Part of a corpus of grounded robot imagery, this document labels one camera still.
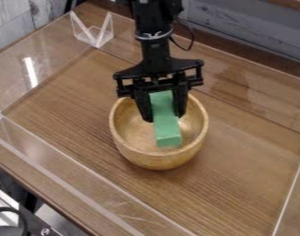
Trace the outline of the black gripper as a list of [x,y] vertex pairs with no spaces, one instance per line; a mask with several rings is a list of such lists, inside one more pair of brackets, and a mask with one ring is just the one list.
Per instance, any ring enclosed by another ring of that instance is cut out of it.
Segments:
[[112,78],[116,81],[119,97],[131,97],[135,101],[142,119],[151,123],[150,95],[171,89],[173,109],[178,118],[185,115],[187,89],[203,84],[199,59],[181,59],[170,54],[169,43],[178,45],[170,33],[137,33],[141,43],[141,62],[118,71]]

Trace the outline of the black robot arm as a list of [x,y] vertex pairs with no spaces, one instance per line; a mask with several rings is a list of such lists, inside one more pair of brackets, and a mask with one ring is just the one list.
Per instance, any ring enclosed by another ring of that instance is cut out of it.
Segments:
[[183,11],[182,0],[127,0],[134,18],[134,38],[141,44],[141,62],[118,71],[118,97],[135,101],[142,119],[153,122],[150,94],[171,91],[171,111],[177,117],[186,113],[189,90],[203,84],[199,59],[181,59],[170,54],[173,22]]

